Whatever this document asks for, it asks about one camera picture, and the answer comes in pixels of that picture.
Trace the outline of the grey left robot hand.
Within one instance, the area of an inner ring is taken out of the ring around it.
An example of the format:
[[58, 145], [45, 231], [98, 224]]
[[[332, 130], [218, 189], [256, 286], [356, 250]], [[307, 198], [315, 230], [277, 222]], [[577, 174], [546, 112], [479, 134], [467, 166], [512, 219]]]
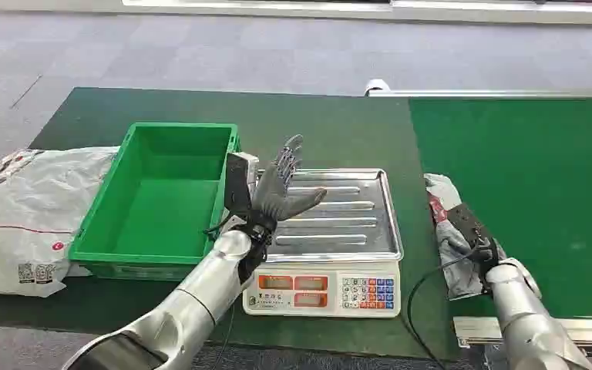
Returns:
[[267, 165], [251, 200], [254, 210], [275, 221], [284, 221], [322, 202], [327, 190], [321, 187], [302, 195], [288, 195], [292, 178], [302, 161], [303, 142], [301, 134], [292, 136]]

